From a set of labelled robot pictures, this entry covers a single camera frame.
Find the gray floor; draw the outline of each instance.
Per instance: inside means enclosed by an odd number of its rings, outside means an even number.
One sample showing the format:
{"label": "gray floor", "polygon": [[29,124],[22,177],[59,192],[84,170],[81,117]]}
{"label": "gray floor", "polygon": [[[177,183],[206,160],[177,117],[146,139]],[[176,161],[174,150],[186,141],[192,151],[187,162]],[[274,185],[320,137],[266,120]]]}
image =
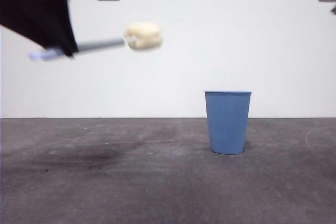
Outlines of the gray floor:
{"label": "gray floor", "polygon": [[252,119],[237,156],[205,119],[1,126],[3,224],[336,223],[336,119]]}

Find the ribbed plastic bin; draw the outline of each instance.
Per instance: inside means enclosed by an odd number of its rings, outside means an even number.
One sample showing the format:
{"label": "ribbed plastic bin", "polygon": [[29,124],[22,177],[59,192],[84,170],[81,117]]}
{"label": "ribbed plastic bin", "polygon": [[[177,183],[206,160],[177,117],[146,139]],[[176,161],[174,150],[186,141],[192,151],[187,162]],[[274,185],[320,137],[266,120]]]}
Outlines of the ribbed plastic bin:
{"label": "ribbed plastic bin", "polygon": [[235,155],[244,151],[250,91],[206,91],[211,150]]}

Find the blue trash can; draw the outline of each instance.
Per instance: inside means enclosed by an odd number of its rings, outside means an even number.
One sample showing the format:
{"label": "blue trash can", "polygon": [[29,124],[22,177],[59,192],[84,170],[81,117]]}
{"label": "blue trash can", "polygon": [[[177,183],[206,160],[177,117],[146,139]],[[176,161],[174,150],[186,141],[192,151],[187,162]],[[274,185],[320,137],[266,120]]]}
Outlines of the blue trash can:
{"label": "blue trash can", "polygon": [[220,154],[240,154],[244,151],[249,91],[206,91],[211,150]]}

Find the bin rim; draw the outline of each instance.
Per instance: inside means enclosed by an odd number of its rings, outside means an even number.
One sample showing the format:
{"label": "bin rim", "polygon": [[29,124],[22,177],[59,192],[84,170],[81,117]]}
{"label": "bin rim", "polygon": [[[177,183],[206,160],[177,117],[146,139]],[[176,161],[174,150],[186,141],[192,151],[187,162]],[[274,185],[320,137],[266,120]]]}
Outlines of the bin rim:
{"label": "bin rim", "polygon": [[251,94],[251,91],[205,91],[205,93],[238,93],[238,94]]}

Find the beige sponge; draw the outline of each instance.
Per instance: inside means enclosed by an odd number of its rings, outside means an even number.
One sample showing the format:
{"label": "beige sponge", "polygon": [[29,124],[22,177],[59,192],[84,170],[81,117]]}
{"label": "beige sponge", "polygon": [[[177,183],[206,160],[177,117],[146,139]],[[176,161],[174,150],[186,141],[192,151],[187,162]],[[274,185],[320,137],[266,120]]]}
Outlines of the beige sponge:
{"label": "beige sponge", "polygon": [[157,47],[162,43],[161,30],[152,22],[136,22],[128,26],[124,33],[128,45],[134,50]]}

